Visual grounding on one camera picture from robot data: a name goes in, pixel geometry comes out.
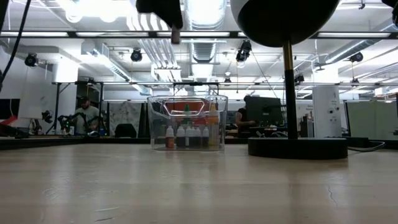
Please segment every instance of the ceiling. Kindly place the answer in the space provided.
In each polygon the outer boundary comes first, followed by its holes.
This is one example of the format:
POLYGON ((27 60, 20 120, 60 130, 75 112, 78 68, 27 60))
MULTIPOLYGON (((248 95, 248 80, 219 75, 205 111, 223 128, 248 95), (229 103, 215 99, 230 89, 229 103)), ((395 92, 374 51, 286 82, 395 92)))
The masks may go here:
MULTIPOLYGON (((129 30, 126 25, 126 17, 124 14, 129 13, 129 0, 113 0, 115 11, 118 12, 118 17, 114 22, 103 22, 93 12, 92 15, 83 17, 80 22, 71 23, 65 19, 65 10, 59 5, 59 1, 67 0, 33 0, 29 9, 25 30, 81 30, 81 31, 99 31, 99 30, 129 30)), ((338 10, 334 13, 331 19, 322 27, 322 31, 370 31, 373 30, 380 23, 391 19, 392 9, 386 7, 380 0, 365 0, 366 7, 359 10, 361 0, 345 1, 342 0, 338 10)), ((18 30, 21 23, 21 17, 24 10, 25 0, 13 0, 9 6, 9 14, 7 21, 4 23, 3 30, 18 30)), ((236 25, 231 10, 227 6, 224 17, 224 23, 221 30, 234 31, 239 30, 236 25)), ((81 39, 23 39, 21 44, 23 46, 54 46, 62 49, 71 57, 75 58, 81 65, 79 76, 94 77, 98 81, 111 82, 115 81, 114 74, 104 65, 98 63, 96 60, 90 59, 87 55, 81 54, 81 39)), ((241 45, 241 39, 220 39, 217 44, 216 57, 212 64, 214 65, 209 81, 223 82, 225 73, 231 73, 232 82, 261 82, 268 80, 269 82, 283 82, 284 66, 282 49, 269 48, 258 45, 252 42, 252 54, 246 60, 243 68, 237 68, 235 56, 237 48, 241 45)), ((300 65, 312 55, 328 55, 340 47, 349 43, 350 40, 306 40, 300 44, 293 46, 293 54, 295 55, 294 66, 300 65)), ((133 48, 140 47, 137 39, 96 39, 96 45, 106 44, 110 49, 110 57, 120 65, 129 75, 138 81, 152 81, 154 78, 150 75, 152 62, 149 60, 146 53, 142 50, 143 59, 141 62, 132 62, 130 59, 133 48)), ((339 71, 338 78, 341 82, 349 82, 353 75, 369 73, 380 69, 386 65, 396 62, 398 58, 398 51, 394 50, 397 47, 396 40, 382 40, 379 43, 370 46, 361 51, 364 55, 364 60, 360 65, 351 69, 351 63, 340 61, 333 66, 339 71), (388 54, 377 57, 384 52, 391 51, 388 54)), ((192 56, 190 53, 190 44, 173 45, 175 58, 178 66, 181 69, 181 77, 195 77, 192 72, 192 56)), ((52 61, 43 55, 42 60, 52 61)), ((303 71, 305 81, 310 82, 313 79, 313 74, 316 70, 308 68, 303 71)), ((380 73, 378 76, 371 77, 366 82, 380 82, 388 78, 398 77, 398 73, 394 69, 388 72, 380 73)), ((236 86, 227 86, 225 88, 236 89, 236 86)), ((244 90, 250 90, 250 86, 240 86, 244 90)), ((275 90, 283 88, 282 86, 274 87, 275 90)), ((341 87, 342 89, 350 90, 351 87, 341 87)), ((361 91, 356 90, 356 93, 366 94, 370 93, 374 87, 368 86, 362 88, 361 91)))

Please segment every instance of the man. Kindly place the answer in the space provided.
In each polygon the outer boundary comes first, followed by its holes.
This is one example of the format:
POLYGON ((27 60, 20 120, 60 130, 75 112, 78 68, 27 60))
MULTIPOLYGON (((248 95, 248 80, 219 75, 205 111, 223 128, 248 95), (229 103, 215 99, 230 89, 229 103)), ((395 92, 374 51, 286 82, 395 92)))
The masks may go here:
MULTIPOLYGON (((243 98, 244 102, 246 103, 247 99, 250 96, 245 96, 243 98)), ((248 138, 250 136, 250 127, 256 125, 255 121, 248 121, 248 112, 246 110, 246 105, 243 108, 240 108, 238 112, 236 112, 236 125, 238 125, 238 138, 248 138)))
MULTIPOLYGON (((78 108, 75 113, 83 113, 86 115, 86 120, 89 121, 90 119, 93 119, 95 116, 98 116, 100 114, 100 111, 98 108, 91 106, 90 105, 90 100, 88 97, 83 96, 80 98, 80 106, 81 108, 78 108)), ((75 120, 76 125, 76 133, 77 134, 84 134, 86 135, 86 128, 85 128, 85 122, 84 119, 81 116, 78 116, 75 120)), ((94 120, 89 124, 90 129, 94 131, 97 128, 98 125, 98 120, 94 120)))

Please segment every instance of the wall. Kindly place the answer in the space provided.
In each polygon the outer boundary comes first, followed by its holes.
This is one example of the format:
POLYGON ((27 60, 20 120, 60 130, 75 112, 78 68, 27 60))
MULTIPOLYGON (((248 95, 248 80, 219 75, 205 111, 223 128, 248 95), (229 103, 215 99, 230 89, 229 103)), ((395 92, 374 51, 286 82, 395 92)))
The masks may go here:
MULTIPOLYGON (((10 55, 0 47, 0 69, 4 71, 10 55)), ((56 86, 52 85, 52 72, 45 72, 43 68, 29 68, 24 61, 15 58, 6 79, 3 82, 1 99, 21 99, 18 120, 11 126, 27 128, 31 118, 41 119, 41 112, 55 110, 56 86)), ((51 127, 39 121, 44 130, 51 127)))

